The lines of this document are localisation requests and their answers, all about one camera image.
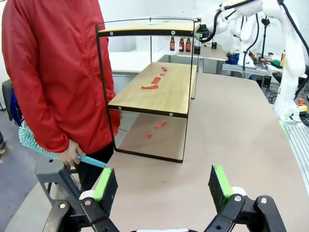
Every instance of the brown glass bottle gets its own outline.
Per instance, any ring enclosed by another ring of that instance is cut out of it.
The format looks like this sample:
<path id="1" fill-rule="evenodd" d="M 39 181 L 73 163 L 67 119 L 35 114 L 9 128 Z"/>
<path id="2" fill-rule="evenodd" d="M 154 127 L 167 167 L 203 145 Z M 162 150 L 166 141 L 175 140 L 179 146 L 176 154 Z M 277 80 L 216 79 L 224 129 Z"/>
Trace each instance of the brown glass bottle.
<path id="1" fill-rule="evenodd" d="M 175 40 L 174 40 L 173 36 L 172 36 L 170 43 L 169 43 L 169 49 L 170 49 L 170 51 L 175 51 Z"/>
<path id="2" fill-rule="evenodd" d="M 191 52 L 191 41 L 190 38 L 187 38 L 187 42 L 185 43 L 185 51 Z"/>
<path id="3" fill-rule="evenodd" d="M 184 51 L 184 41 L 183 41 L 183 37 L 180 38 L 180 42 L 179 42 L 179 51 L 183 52 Z"/>

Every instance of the three-tier shelf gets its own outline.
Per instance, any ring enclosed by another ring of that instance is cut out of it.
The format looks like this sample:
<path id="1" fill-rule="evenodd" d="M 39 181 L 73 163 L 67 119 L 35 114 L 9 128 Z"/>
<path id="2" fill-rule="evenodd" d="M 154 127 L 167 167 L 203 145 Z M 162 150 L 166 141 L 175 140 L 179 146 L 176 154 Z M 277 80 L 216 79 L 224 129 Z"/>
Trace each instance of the three-tier shelf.
<path id="1" fill-rule="evenodd" d="M 100 38 L 150 36 L 151 41 L 151 36 L 191 37 L 194 44 L 199 21 L 188 18 L 151 17 L 138 19 L 137 22 L 133 20 L 117 22 L 124 22 L 125 25 L 102 30 L 100 26 L 106 25 L 107 22 L 96 25 L 100 71 L 114 149 L 117 152 L 181 163 L 191 92 L 197 75 L 197 65 L 193 65 L 193 50 L 191 64 L 151 62 L 108 102 Z M 152 61 L 152 41 L 150 48 Z M 157 89 L 141 88 L 151 86 L 155 77 L 161 78 Z M 113 110 L 139 113 L 118 147 L 116 147 L 112 129 L 111 111 Z M 163 122 L 165 123 L 160 128 L 155 128 L 157 124 Z"/>

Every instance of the hand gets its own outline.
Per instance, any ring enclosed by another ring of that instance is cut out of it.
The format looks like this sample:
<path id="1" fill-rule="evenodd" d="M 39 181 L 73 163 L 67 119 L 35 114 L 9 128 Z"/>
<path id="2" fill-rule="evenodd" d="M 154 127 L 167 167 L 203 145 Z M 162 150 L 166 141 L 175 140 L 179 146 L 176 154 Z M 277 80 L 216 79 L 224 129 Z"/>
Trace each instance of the hand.
<path id="1" fill-rule="evenodd" d="M 74 164 L 79 164 L 80 160 L 77 157 L 78 155 L 80 156 L 85 156 L 85 152 L 81 150 L 79 145 L 74 142 L 73 140 L 69 139 L 69 147 L 67 150 L 61 153 L 56 153 L 58 158 L 65 163 L 65 165 L 71 165 L 74 166 Z"/>

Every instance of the jacket sleeve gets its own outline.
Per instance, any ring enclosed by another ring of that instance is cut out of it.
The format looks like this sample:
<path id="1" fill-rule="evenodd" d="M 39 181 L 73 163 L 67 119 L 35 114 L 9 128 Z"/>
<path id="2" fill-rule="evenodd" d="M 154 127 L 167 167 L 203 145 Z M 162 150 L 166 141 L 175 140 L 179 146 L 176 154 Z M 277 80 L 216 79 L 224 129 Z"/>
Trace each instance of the jacket sleeve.
<path id="1" fill-rule="evenodd" d="M 36 142 L 50 152 L 63 152 L 69 140 L 61 131 L 44 97 L 38 74 L 38 44 L 21 0 L 7 2 L 2 16 L 2 53 L 6 71 L 27 125 Z"/>

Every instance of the plastic stool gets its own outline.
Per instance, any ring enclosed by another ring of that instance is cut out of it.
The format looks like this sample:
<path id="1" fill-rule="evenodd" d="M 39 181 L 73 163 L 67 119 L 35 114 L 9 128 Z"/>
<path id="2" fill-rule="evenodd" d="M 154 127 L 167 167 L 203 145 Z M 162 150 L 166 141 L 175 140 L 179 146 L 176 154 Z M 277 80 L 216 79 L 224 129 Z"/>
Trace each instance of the plastic stool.
<path id="1" fill-rule="evenodd" d="M 70 203 L 78 201 L 81 191 L 74 183 L 70 172 L 62 161 L 44 156 L 37 162 L 34 172 L 51 205 L 61 200 L 52 199 L 50 196 L 52 183 L 59 184 L 68 193 L 69 199 L 66 200 Z"/>

